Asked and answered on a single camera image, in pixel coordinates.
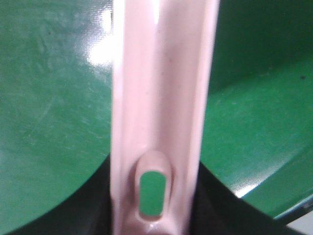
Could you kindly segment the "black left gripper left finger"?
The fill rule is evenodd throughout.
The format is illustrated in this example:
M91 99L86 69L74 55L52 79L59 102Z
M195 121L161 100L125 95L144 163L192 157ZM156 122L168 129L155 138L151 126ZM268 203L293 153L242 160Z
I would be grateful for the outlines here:
M69 198L8 235L111 235L110 157Z

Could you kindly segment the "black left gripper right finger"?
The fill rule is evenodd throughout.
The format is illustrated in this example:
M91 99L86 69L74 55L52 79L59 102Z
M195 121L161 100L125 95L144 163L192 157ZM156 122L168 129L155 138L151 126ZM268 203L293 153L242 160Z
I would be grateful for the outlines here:
M191 235L299 235L238 198L203 163L199 164Z

